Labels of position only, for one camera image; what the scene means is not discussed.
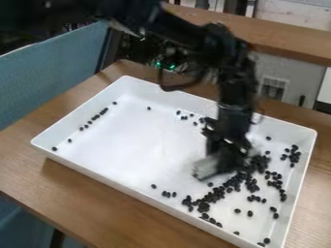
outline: white surface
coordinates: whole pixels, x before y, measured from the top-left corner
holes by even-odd
[[[331,104],[331,68],[326,69],[317,100],[325,104]]]
[[[94,114],[109,107],[88,130],[78,131]],[[175,112],[194,113],[187,121],[179,120]],[[256,175],[261,190],[256,195],[266,198],[267,204],[248,202],[250,193],[242,185],[240,193],[226,195],[224,200],[211,204],[208,214],[223,224],[220,229],[189,213],[181,201],[191,195],[197,199],[211,189],[207,182],[191,176],[192,162],[204,157],[205,138],[193,121],[201,116],[215,117],[213,101],[184,92],[163,92],[158,85],[133,77],[121,77],[97,96],[74,110],[32,140],[49,158],[87,174],[104,184],[214,234],[240,247],[256,246],[270,237],[267,247],[279,248],[285,243],[287,229],[302,185],[316,139],[314,130],[264,116],[249,133],[256,147],[271,150],[269,170],[280,172],[288,195],[280,204],[279,194],[266,186],[262,175]],[[303,153],[300,163],[290,169],[289,162],[280,161],[286,147],[297,144]],[[210,181],[220,186],[231,175],[218,175]],[[150,185],[155,183],[158,189]],[[177,198],[162,197],[163,190],[177,192]],[[278,208],[280,218],[272,219],[269,207]],[[241,208],[236,215],[234,208]],[[252,210],[253,218],[247,217]],[[240,236],[232,234],[239,231]]]

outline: black bean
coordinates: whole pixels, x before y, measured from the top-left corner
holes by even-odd
[[[265,243],[265,244],[270,244],[270,238],[269,237],[266,237],[266,238],[264,238],[263,239],[263,242]]]
[[[214,218],[210,218],[210,219],[209,219],[209,222],[210,222],[211,224],[216,224],[216,220],[215,220]]]
[[[207,213],[202,213],[202,218],[205,220],[209,219],[209,215]]]

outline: small black object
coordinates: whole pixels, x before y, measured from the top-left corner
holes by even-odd
[[[209,219],[209,222],[210,222],[211,224],[216,224],[216,220],[215,220],[214,218],[210,218],[210,219]]]
[[[209,219],[209,215],[207,213],[202,213],[202,218],[205,220]]]
[[[264,238],[263,239],[263,242],[265,243],[265,244],[270,244],[270,238],[269,237],[266,237],[266,238]]]

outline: blue panel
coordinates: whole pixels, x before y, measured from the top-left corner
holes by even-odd
[[[107,24],[98,22],[0,57],[0,130],[93,76]]]

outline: wooden table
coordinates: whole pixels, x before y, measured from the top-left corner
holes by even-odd
[[[30,139],[123,75],[150,81],[156,71],[121,61],[55,98],[0,133],[0,190],[34,215],[90,246],[233,247],[143,202],[45,158]],[[211,85],[190,90],[215,99]],[[331,247],[331,116],[280,102],[267,115],[318,131],[316,149],[286,247]]]

